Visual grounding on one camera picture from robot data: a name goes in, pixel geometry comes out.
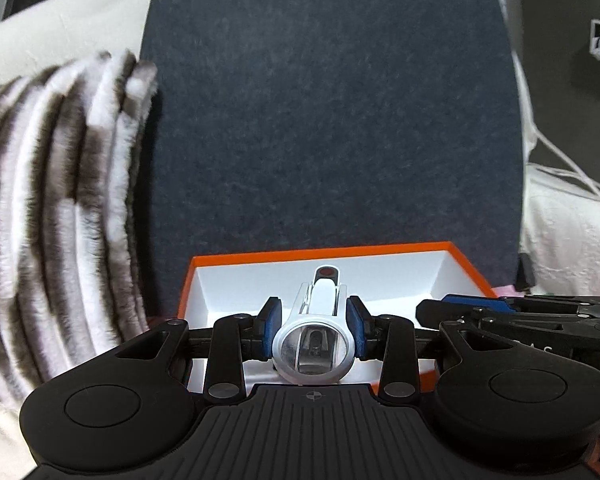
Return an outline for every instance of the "open box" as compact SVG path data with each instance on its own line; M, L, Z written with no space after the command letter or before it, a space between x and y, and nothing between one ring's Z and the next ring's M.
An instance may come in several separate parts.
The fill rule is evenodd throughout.
M373 316L403 316L417 328L415 309L422 300L440 300L447 294L495 297L451 242L224 254L192 259L178 317L190 328L209 327L231 314L255 316L270 296L276 296L282 301L284 323L301 283L310 281L323 265L340 269L348 296L359 296ZM202 391L205 367L205 360L194 361L190 391ZM377 384L381 367L379 361L356 361L340 382ZM430 377L433 370L433 362L420 361L421 376ZM245 362L244 379L247 392L257 383L286 383L272 361Z

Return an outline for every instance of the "striped blanket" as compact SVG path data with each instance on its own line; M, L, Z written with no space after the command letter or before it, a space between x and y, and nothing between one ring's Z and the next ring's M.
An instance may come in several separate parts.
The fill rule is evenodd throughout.
M0 86L0 402L146 330L132 189L156 68L98 54Z

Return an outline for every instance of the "white bedding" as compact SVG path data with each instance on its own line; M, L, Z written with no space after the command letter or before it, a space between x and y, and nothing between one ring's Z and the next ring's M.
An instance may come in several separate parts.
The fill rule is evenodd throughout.
M139 54L150 0L47 0L0 23L0 83L95 51ZM525 157L535 143L533 115L518 65ZM577 186L526 172L522 249L539 286L555 294L600 294L600 202ZM17 413L0 407L0 480L34 466Z

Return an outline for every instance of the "magnifier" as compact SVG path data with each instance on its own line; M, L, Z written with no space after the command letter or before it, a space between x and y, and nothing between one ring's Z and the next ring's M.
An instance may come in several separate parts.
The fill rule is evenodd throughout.
M347 327L347 286L336 267L321 266L303 283L286 323L273 339L273 362L293 384L333 384L354 361L355 344Z

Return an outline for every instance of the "fuzzy fabric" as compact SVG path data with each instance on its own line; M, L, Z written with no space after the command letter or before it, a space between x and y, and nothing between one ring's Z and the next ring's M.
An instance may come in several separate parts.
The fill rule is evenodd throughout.
M147 329L131 196L156 68L97 54L0 86L0 402Z

